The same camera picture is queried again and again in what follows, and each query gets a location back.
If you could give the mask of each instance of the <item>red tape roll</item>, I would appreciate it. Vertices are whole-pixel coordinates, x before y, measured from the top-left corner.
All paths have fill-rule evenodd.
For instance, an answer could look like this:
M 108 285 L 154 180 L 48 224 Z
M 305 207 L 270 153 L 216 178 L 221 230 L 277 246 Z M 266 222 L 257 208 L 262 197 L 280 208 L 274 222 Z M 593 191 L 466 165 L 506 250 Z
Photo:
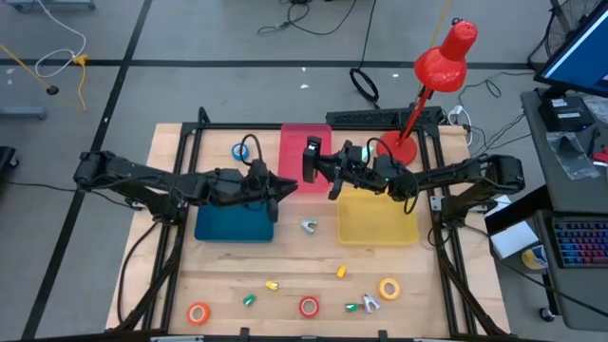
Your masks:
M 307 302 L 312 302 L 314 304 L 314 309 L 309 313 L 304 311 L 304 304 L 306 304 Z M 304 318 L 314 318 L 319 313 L 319 301 L 311 295 L 302 297 L 302 299 L 300 300 L 300 313 L 302 314 L 302 316 L 304 316 Z

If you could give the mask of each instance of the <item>yellow tray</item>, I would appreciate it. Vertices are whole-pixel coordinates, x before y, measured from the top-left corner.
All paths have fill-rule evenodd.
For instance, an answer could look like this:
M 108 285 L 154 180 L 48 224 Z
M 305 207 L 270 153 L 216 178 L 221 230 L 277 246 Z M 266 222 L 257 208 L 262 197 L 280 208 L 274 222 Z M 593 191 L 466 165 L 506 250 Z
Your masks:
M 365 190 L 343 189 L 338 198 L 338 238 L 352 245 L 404 246 L 418 242 L 416 214 L 403 202 Z

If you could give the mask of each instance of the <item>green clip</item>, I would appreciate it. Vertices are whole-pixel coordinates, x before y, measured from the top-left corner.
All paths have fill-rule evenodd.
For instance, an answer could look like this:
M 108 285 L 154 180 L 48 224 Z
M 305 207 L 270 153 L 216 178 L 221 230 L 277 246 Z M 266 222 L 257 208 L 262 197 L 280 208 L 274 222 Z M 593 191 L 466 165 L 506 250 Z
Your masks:
M 346 305 L 346 312 L 347 313 L 352 313 L 359 310 L 359 304 L 357 303 L 349 303 Z
M 255 301 L 256 296 L 253 294 L 249 294 L 245 297 L 245 299 L 243 299 L 243 304 L 245 304 L 245 306 L 249 308 L 252 304 L 254 304 Z

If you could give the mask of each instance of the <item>red lamp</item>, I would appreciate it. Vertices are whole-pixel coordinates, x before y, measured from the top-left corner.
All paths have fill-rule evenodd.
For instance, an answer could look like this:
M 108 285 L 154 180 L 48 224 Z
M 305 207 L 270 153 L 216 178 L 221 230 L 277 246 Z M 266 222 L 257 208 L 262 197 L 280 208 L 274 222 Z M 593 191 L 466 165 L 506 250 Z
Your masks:
M 425 108 L 433 91 L 454 92 L 465 82 L 465 55 L 477 39 L 477 28 L 471 22 L 461 21 L 452 26 L 440 47 L 423 53 L 414 63 L 416 77 L 423 84 L 416 106 L 409 115 L 405 128 L 385 133 L 380 139 L 387 143 L 395 159 L 408 165 L 413 162 L 418 146 L 409 135 L 418 116 Z M 383 144 L 377 146 L 378 154 L 389 152 Z

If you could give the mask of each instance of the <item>orange tape roll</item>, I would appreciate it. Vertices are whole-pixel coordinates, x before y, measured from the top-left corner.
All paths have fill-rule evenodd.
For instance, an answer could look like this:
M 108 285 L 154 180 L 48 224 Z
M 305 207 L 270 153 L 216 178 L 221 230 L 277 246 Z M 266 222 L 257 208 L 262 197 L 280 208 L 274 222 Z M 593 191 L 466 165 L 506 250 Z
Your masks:
M 196 309 L 202 310 L 202 316 L 199 319 L 194 317 L 194 310 Z M 209 310 L 207 304 L 202 302 L 193 303 L 190 305 L 190 308 L 188 308 L 188 323 L 192 325 L 200 325 L 209 319 L 209 315 L 211 315 L 211 311 Z
M 387 285 L 392 285 L 392 288 L 394 289 L 392 294 L 387 293 Z M 387 300 L 393 300 L 396 299 L 401 293 L 401 286 L 399 286 L 397 280 L 393 278 L 384 278 L 380 281 L 380 284 L 378 284 L 378 292 L 380 292 L 380 295 L 383 298 Z

